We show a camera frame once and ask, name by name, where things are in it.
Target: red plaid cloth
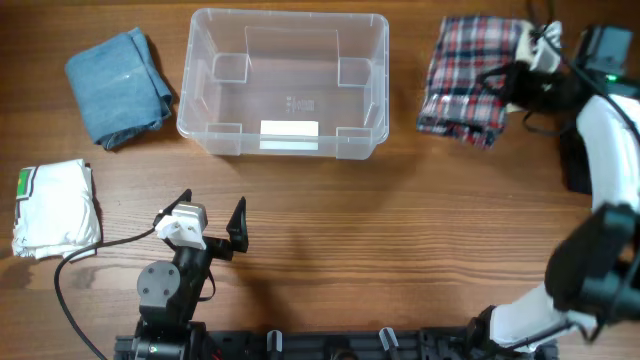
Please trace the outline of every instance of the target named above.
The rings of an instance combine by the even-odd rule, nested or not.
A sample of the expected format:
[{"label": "red plaid cloth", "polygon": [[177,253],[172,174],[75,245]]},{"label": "red plaid cloth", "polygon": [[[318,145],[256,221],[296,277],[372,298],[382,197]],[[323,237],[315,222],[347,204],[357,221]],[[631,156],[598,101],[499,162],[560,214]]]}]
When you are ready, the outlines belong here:
[{"label": "red plaid cloth", "polygon": [[[506,123],[505,104],[476,84],[478,75],[515,61],[521,20],[445,18],[429,66],[418,131],[493,146]],[[492,77],[494,88],[504,76]]]}]

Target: green stripe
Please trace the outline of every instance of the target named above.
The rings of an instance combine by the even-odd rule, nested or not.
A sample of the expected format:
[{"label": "green stripe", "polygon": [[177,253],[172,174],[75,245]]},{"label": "green stripe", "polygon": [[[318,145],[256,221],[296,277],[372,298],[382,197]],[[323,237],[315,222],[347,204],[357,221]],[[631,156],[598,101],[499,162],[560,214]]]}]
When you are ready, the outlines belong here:
[{"label": "green stripe", "polygon": [[18,177],[18,193],[17,196],[25,196],[27,195],[27,183],[29,182],[29,174],[32,169],[22,169],[20,170],[20,175]]}]

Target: label on bin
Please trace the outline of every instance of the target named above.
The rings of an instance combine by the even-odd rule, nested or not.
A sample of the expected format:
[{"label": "label on bin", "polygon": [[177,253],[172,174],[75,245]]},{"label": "label on bin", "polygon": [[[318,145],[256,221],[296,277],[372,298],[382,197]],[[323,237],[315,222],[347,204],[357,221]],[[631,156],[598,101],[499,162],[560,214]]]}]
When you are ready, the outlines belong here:
[{"label": "label on bin", "polygon": [[[318,136],[317,121],[262,120],[261,135],[274,136]],[[318,150],[317,142],[261,140],[263,150]]]}]

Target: folded white towel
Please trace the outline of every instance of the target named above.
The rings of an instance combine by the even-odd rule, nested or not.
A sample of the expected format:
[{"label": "folded white towel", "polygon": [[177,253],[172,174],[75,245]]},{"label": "folded white towel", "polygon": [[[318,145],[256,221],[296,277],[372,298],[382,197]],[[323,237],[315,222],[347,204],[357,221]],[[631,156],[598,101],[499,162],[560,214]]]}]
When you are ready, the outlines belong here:
[{"label": "folded white towel", "polygon": [[16,199],[16,256],[67,256],[101,240],[91,169],[82,159],[20,170]]}]

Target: table surface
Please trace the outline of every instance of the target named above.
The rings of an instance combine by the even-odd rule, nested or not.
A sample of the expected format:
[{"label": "table surface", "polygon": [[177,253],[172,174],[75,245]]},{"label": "table surface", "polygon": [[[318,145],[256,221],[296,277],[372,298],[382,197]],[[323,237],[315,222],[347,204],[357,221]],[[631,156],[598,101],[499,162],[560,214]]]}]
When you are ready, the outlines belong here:
[{"label": "table surface", "polygon": [[[84,130],[65,62],[139,26],[152,41],[158,68],[179,93],[189,19],[212,5],[66,2],[0,8],[2,358],[92,358],[56,300],[52,278],[59,260],[12,255],[17,174],[26,166],[76,158],[90,163],[105,241],[147,229],[156,211],[185,188],[207,208],[207,234],[224,236],[235,203],[245,196],[249,253],[215,262],[216,297],[195,314],[218,330],[464,325],[486,306],[511,302],[540,283],[551,251],[589,214],[590,197],[563,186],[556,139],[527,133],[521,114],[510,117],[489,151],[415,131],[442,17],[524,17],[520,1],[215,3],[372,12],[388,19],[390,136],[366,161],[211,156],[178,134],[175,116],[158,132],[114,152],[102,150]],[[595,22],[640,30],[634,0],[565,0],[556,14],[567,44]],[[640,58],[637,44],[632,64]],[[61,286],[71,311],[103,352],[112,354],[114,337],[134,330],[140,270],[170,258],[170,250],[149,237],[65,268]],[[563,338],[562,357],[637,357],[634,331],[633,325],[619,325],[593,347],[577,336]]]}]

